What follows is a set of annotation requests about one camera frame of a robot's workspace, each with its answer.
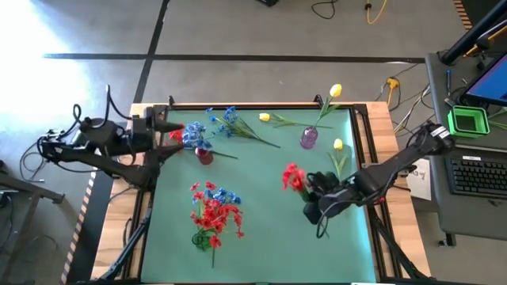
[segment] bouquet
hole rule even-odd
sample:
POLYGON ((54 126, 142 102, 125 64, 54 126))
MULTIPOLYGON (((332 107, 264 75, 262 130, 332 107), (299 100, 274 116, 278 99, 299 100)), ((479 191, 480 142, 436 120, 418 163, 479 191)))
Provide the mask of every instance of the bouquet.
POLYGON ((219 188, 214 193, 216 186, 209 181, 206 182, 206 190, 203 192, 196 192, 199 186, 200 183, 196 182, 190 188, 190 191, 195 192, 193 203, 197 205, 197 209, 193 210, 190 214, 190 218, 197 226, 197 233, 193 235, 192 243, 203 251, 213 249, 213 268, 215 249, 222 246, 219 235, 224 234, 227 220, 231 216, 236 224, 236 236, 242 238, 245 235, 241 231, 242 212, 237 207, 237 205, 241 204, 241 198, 236 196, 234 192, 228 192, 224 188, 219 188))
MULTIPOLYGON (((213 110, 213 108, 206 109, 206 113, 209 113, 213 110)), ((238 136, 247 139, 255 139, 259 142, 269 144, 270 146, 278 147, 274 143, 270 143, 261 139, 255 131, 236 113, 236 107, 232 106, 225 110, 225 114, 223 117, 210 115, 209 117, 211 122, 218 122, 220 126, 218 128, 218 133, 224 133, 226 137, 231 138, 233 136, 238 136)))

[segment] black floor stripe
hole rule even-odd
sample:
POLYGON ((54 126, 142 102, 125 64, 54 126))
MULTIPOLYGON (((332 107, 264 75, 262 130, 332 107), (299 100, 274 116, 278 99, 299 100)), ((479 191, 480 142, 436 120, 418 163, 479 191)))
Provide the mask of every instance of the black floor stripe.
POLYGON ((42 55, 45 59, 125 59, 140 60, 146 59, 147 55, 143 54, 94 54, 94 53, 55 53, 42 55))
POLYGON ((160 11, 158 12, 157 24, 155 25, 155 30, 153 31, 153 36, 151 37, 150 48, 148 48, 148 55, 146 62, 143 66, 143 71, 141 71, 141 76, 139 77, 139 83, 137 85, 137 90, 135 91, 134 101, 133 103, 141 103, 143 101, 144 90, 146 89, 146 84, 148 83, 148 76, 150 76, 151 64, 153 63, 152 56, 155 54, 157 50, 158 41, 160 40, 160 34, 162 33, 162 28, 164 26, 164 18, 166 17, 166 12, 169 9, 169 0, 162 1, 162 6, 160 7, 160 11))
POLYGON ((424 63, 424 58, 313 55, 154 55, 153 60, 266 61, 305 63, 424 63))

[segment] glass vase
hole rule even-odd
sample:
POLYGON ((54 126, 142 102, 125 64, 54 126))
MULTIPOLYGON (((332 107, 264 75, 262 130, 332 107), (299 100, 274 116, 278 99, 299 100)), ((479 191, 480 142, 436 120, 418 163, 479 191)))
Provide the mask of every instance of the glass vase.
POLYGON ((314 147, 315 142, 317 142, 318 131, 316 127, 307 127, 303 131, 303 135, 301 135, 301 146, 305 150, 309 150, 314 147))
POLYGON ((209 150, 196 148, 196 156, 203 165, 209 165, 213 162, 213 153, 209 150))

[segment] red vase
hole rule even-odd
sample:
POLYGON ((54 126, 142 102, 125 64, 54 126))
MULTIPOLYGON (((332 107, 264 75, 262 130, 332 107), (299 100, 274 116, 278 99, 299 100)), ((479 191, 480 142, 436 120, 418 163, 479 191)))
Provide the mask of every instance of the red vase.
POLYGON ((213 153, 209 150, 196 148, 196 156, 203 165, 208 165, 213 162, 213 153))

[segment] power cord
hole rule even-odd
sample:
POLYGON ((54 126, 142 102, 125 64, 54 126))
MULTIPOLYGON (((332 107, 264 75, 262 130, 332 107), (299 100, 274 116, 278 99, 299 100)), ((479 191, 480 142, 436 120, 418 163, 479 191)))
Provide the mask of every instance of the power cord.
POLYGON ((338 2, 338 0, 329 0, 329 1, 315 3, 314 5, 311 6, 311 10, 315 13, 315 15, 321 17, 322 19, 331 20, 334 17, 334 14, 336 13, 336 8, 334 7, 334 3, 336 3, 336 2, 338 2), (320 14, 319 12, 317 12, 315 10, 316 6, 323 5, 323 4, 331 4, 331 7, 333 8, 333 12, 331 13, 331 16, 329 16, 329 17, 323 16, 322 14, 320 14))
POLYGON ((370 10, 372 9, 372 4, 370 3, 370 0, 366 0, 366 5, 364 6, 364 9, 366 10, 366 21, 373 25, 377 20, 379 20, 380 15, 382 15, 382 12, 384 8, 386 8, 387 0, 383 0, 382 8, 380 8, 379 13, 377 14, 377 17, 373 21, 370 20, 370 10))

